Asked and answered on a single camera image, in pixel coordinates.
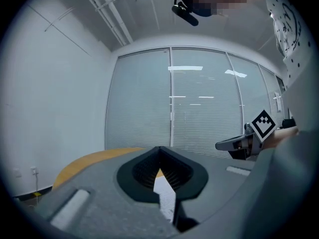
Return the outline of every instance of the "ceiling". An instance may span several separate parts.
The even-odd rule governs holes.
[[[64,0],[83,24],[94,31],[111,51],[121,47],[106,23],[88,0]],[[258,51],[282,68],[282,57],[276,49],[273,20],[264,0],[250,0],[237,9],[225,9],[226,16],[196,18],[199,25],[191,26],[172,13],[173,0],[115,0],[114,5],[133,40],[170,33],[201,34],[223,38]],[[105,7],[113,17],[108,6]]]

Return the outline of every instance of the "person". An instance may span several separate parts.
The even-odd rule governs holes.
[[[221,14],[225,8],[237,8],[250,0],[183,0],[193,13],[200,16]],[[295,127],[274,131],[263,143],[263,149],[276,147],[287,137],[300,130],[319,128],[316,119],[319,110],[318,48],[303,18],[289,0],[266,0],[270,16],[274,20],[277,49],[287,67],[289,91],[284,102],[294,114]]]

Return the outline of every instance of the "black and white fiducial marker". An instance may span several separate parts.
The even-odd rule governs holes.
[[[263,142],[277,128],[273,117],[264,109],[250,122],[250,126],[253,128],[260,142]]]

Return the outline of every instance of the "ceiling light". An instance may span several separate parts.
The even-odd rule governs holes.
[[[232,71],[232,70],[227,70],[227,71],[225,72],[225,74],[232,74],[232,75],[234,75],[234,72],[235,72],[235,75],[238,76],[238,77],[245,78],[245,77],[247,76],[247,74],[238,73],[238,72]]]
[[[203,69],[202,66],[169,66],[169,71],[175,71],[175,70],[201,70]]]

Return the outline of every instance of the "white patterned garment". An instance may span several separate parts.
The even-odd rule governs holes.
[[[284,102],[294,114],[299,130],[319,128],[319,54],[303,18],[289,0],[266,0],[274,19],[277,46],[288,73]]]

